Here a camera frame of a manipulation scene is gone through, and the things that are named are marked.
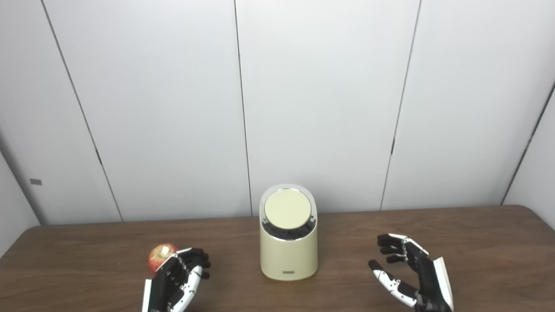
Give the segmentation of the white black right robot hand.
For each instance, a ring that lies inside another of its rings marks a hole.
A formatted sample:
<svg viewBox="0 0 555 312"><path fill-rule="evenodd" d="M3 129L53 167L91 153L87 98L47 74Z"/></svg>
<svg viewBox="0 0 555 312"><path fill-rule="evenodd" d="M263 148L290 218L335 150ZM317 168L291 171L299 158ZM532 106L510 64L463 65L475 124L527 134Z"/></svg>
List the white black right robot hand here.
<svg viewBox="0 0 555 312"><path fill-rule="evenodd" d="M416 312L453 312L454 297L447 268L442 257L432 259L415 240L400 234L377 236L380 253L389 264L405 263L417 275L419 288L397 279L372 259L369 268L381 285L397 300Z"/></svg>

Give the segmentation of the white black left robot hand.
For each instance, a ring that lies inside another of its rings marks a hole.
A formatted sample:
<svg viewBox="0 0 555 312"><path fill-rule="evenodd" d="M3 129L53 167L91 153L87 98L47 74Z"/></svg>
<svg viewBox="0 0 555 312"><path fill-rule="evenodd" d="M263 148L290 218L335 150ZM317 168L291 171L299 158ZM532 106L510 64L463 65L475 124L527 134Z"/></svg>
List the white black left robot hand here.
<svg viewBox="0 0 555 312"><path fill-rule="evenodd" d="M211 267L208 253L196 247L178 250L169 255L145 280L143 312L183 312L196 295L202 279L208 279L206 271Z"/></svg>

